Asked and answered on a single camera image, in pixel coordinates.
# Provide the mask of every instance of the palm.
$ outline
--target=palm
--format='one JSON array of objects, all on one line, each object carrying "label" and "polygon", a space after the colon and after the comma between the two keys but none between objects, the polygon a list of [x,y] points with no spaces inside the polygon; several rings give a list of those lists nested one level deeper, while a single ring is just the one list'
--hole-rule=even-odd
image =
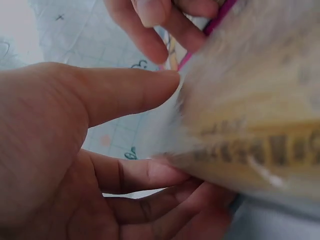
[{"label": "palm", "polygon": [[[110,192],[119,185],[127,183],[112,183]],[[104,198],[95,164],[81,151],[21,239],[220,239],[229,223],[223,204],[231,197],[224,194],[221,188],[189,180],[144,199]]]},{"label": "palm", "polygon": [[[137,69],[42,65],[0,76],[0,110],[5,116],[0,119],[0,183],[9,183],[0,184],[0,226],[6,229],[1,234],[27,240],[223,235],[230,221],[225,207],[233,197],[228,191],[188,180],[186,174],[155,161],[126,161],[79,150],[88,127],[166,100],[178,84],[173,81],[176,75],[167,75],[166,83],[159,73]],[[105,81],[108,74],[111,79]],[[121,98],[110,89],[127,93]],[[12,126],[19,131],[10,132]],[[158,188],[166,189],[137,200],[102,195]]]}]

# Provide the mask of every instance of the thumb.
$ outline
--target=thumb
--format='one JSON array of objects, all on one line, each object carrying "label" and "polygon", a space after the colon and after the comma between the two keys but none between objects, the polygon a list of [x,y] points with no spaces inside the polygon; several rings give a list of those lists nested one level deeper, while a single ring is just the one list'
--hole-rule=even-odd
[{"label": "thumb", "polygon": [[163,24],[171,11],[171,0],[131,0],[142,24],[151,28]]},{"label": "thumb", "polygon": [[175,92],[180,79],[170,70],[67,67],[72,77],[60,80],[81,100],[89,127],[160,106]]}]

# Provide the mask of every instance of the clear plastic bag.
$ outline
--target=clear plastic bag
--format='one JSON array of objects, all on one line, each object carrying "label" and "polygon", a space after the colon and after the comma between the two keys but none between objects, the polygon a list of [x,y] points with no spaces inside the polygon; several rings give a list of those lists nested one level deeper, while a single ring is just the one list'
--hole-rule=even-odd
[{"label": "clear plastic bag", "polygon": [[320,201],[319,0],[238,0],[181,75],[140,157],[250,195]]}]

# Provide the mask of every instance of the fingernail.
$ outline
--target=fingernail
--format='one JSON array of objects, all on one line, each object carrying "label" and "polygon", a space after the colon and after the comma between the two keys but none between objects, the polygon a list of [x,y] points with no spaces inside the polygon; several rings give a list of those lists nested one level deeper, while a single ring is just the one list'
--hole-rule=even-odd
[{"label": "fingernail", "polygon": [[137,0],[136,11],[146,28],[160,25],[166,18],[161,0]]},{"label": "fingernail", "polygon": [[173,77],[176,77],[176,78],[180,78],[180,74],[175,71],[175,70],[161,70],[161,71],[158,71],[157,73],[163,75],[164,77],[170,77],[170,78],[173,78]]}]

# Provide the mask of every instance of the handwritten mark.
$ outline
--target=handwritten mark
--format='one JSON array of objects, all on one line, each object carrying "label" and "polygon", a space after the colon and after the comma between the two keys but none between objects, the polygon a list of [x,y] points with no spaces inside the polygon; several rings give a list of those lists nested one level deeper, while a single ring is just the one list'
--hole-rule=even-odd
[{"label": "handwritten mark", "polygon": [[131,69],[146,69],[148,62],[146,60],[140,60],[139,63],[133,64]]},{"label": "handwritten mark", "polygon": [[136,147],[135,146],[131,147],[131,151],[126,152],[124,156],[128,160],[138,160],[137,154],[136,154]]},{"label": "handwritten mark", "polygon": [[61,15],[59,15],[55,20],[58,21],[59,19],[65,20],[65,15],[64,15],[64,14],[61,14]]},{"label": "handwritten mark", "polygon": [[10,49],[10,43],[6,41],[0,41],[0,60],[7,56]]},{"label": "handwritten mark", "polygon": [[109,146],[111,143],[111,138],[109,135],[104,135],[100,138],[100,143],[102,146]]}]

